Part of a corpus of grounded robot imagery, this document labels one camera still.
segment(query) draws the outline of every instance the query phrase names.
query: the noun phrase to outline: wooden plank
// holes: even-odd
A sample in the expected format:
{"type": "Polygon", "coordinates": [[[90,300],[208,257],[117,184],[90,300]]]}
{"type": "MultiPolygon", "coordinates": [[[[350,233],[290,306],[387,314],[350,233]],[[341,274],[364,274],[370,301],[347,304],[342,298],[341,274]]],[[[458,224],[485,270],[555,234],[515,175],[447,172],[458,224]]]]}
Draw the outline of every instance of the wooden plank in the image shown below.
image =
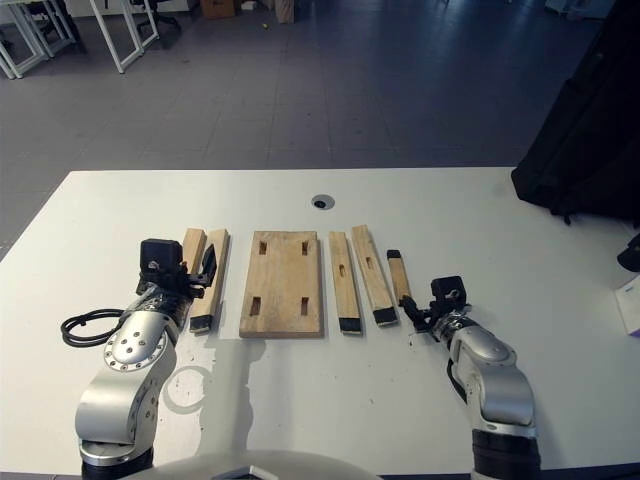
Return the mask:
{"type": "Polygon", "coordinates": [[[349,256],[349,244],[344,232],[329,232],[329,251],[340,331],[345,334],[361,334],[360,307],[349,256]]]}
{"type": "Polygon", "coordinates": [[[182,261],[187,262],[187,273],[198,273],[207,236],[199,228],[187,228],[182,241],[182,261]]]}
{"type": "Polygon", "coordinates": [[[389,270],[391,270],[391,283],[393,291],[396,294],[398,306],[402,306],[402,297],[411,296],[409,289],[409,279],[407,271],[404,268],[404,260],[399,250],[387,250],[387,260],[389,261],[389,270]]]}
{"type": "Polygon", "coordinates": [[[376,246],[369,229],[366,225],[353,227],[351,237],[376,323],[378,326],[384,326],[397,322],[391,293],[380,268],[376,246]]]}
{"type": "Polygon", "coordinates": [[[321,337],[319,260],[316,232],[255,232],[240,336],[321,337]]]}
{"type": "Polygon", "coordinates": [[[189,331],[193,333],[205,333],[211,330],[216,321],[215,315],[220,305],[222,284],[227,265],[227,250],[229,247],[229,233],[226,229],[213,230],[207,235],[207,243],[204,250],[213,245],[216,254],[216,274],[213,283],[204,292],[204,297],[196,298],[191,306],[191,320],[189,331]]]}

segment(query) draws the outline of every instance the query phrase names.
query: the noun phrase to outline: wooden slat with black tip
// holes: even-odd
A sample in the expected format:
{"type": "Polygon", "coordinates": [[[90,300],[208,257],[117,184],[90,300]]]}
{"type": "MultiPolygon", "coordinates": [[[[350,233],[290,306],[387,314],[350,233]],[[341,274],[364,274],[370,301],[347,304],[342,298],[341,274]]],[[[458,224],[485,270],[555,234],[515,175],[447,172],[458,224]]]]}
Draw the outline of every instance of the wooden slat with black tip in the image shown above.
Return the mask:
{"type": "Polygon", "coordinates": [[[393,291],[396,294],[398,306],[401,307],[402,298],[405,296],[411,296],[409,279],[407,278],[407,271],[404,267],[404,260],[402,260],[402,255],[400,255],[399,250],[387,250],[387,260],[389,262],[389,270],[391,271],[393,291]]]}
{"type": "Polygon", "coordinates": [[[189,331],[192,333],[206,333],[211,330],[222,295],[222,284],[227,265],[227,250],[229,246],[229,233],[226,229],[213,230],[207,235],[205,251],[213,245],[216,255],[216,274],[211,286],[204,292],[202,298],[196,298],[191,307],[191,319],[189,331]]]}
{"type": "Polygon", "coordinates": [[[379,327],[394,324],[398,321],[393,300],[380,268],[376,246],[366,225],[351,229],[351,239],[364,280],[365,289],[373,317],[379,327]]]}
{"type": "Polygon", "coordinates": [[[344,232],[329,232],[329,251],[340,331],[347,335],[360,335],[362,334],[360,307],[349,255],[349,244],[344,232]]]}

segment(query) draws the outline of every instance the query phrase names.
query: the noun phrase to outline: wooden stick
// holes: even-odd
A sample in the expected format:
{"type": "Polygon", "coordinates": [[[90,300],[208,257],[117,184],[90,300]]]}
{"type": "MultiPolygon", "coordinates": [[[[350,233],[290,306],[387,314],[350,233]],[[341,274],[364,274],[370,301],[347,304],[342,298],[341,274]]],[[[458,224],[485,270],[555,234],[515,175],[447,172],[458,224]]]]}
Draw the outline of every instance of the wooden stick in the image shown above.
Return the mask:
{"type": "Polygon", "coordinates": [[[381,327],[397,322],[398,317],[396,317],[396,311],[393,308],[393,300],[391,300],[391,294],[384,280],[376,246],[369,229],[366,225],[353,227],[351,236],[376,323],[381,327]]]}
{"type": "Polygon", "coordinates": [[[407,271],[404,268],[404,261],[399,250],[387,250],[387,260],[389,261],[389,270],[391,270],[391,281],[393,283],[393,291],[396,294],[398,306],[402,306],[402,297],[411,296],[409,289],[409,279],[407,271]]]}
{"type": "Polygon", "coordinates": [[[344,232],[329,232],[329,251],[340,331],[345,334],[359,335],[362,333],[360,307],[349,257],[349,245],[344,232]]]}
{"type": "Polygon", "coordinates": [[[182,261],[187,262],[187,273],[198,273],[207,236],[199,228],[187,228],[182,241],[182,261]]]}
{"type": "Polygon", "coordinates": [[[216,274],[213,283],[204,291],[204,297],[196,298],[191,307],[191,320],[189,331],[193,333],[204,333],[211,330],[215,320],[215,314],[220,304],[222,295],[222,284],[224,282],[224,272],[227,265],[227,250],[229,248],[229,233],[226,229],[213,230],[207,236],[205,251],[213,245],[216,254],[216,274]]]}

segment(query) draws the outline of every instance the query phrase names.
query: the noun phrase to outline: white desk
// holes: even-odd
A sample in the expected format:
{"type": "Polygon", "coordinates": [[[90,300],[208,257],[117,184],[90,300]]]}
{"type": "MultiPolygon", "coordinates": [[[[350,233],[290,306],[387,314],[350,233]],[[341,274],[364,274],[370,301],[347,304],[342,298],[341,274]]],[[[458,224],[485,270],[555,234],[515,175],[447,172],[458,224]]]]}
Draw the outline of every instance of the white desk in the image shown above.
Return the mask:
{"type": "Polygon", "coordinates": [[[637,461],[640,344],[625,335],[611,292],[631,276],[615,261],[631,234],[585,217],[567,227],[518,201],[508,174],[71,173],[0,263],[0,471],[78,473],[74,412],[100,351],[67,347],[58,326],[125,307],[135,297],[139,242],[181,240],[187,227],[231,234],[222,325],[219,337],[183,334],[156,464],[235,445],[326,454],[378,474],[470,471],[471,433],[444,349],[412,335],[404,314],[400,326],[377,328],[359,273],[366,334],[339,332],[327,233],[362,223],[381,257],[402,252],[420,304],[431,279],[463,275],[474,318],[515,347],[532,384],[543,468],[637,461]],[[333,195],[335,208],[314,209],[317,193],[333,195]],[[238,340],[251,235],[260,229],[318,231],[324,339],[238,340]]]}

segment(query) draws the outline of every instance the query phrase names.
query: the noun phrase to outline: black cable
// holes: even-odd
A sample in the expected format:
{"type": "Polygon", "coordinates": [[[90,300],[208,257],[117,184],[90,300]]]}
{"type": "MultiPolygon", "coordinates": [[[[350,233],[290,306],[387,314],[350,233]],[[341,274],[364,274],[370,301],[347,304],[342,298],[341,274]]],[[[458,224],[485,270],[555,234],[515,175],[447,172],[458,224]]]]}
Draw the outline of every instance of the black cable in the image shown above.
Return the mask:
{"type": "Polygon", "coordinates": [[[120,330],[120,327],[122,327],[122,325],[124,324],[125,318],[120,318],[115,327],[113,327],[108,332],[104,332],[99,335],[80,337],[78,335],[73,335],[71,333],[71,330],[73,330],[78,325],[80,325],[81,327],[85,327],[87,325],[87,322],[98,320],[99,318],[121,317],[123,313],[124,310],[119,310],[117,308],[102,308],[100,310],[93,310],[91,312],[85,313],[84,315],[71,317],[62,322],[62,325],[60,325],[60,331],[62,332],[62,341],[67,345],[76,348],[87,348],[102,345],[103,343],[106,343],[111,335],[120,330]]]}

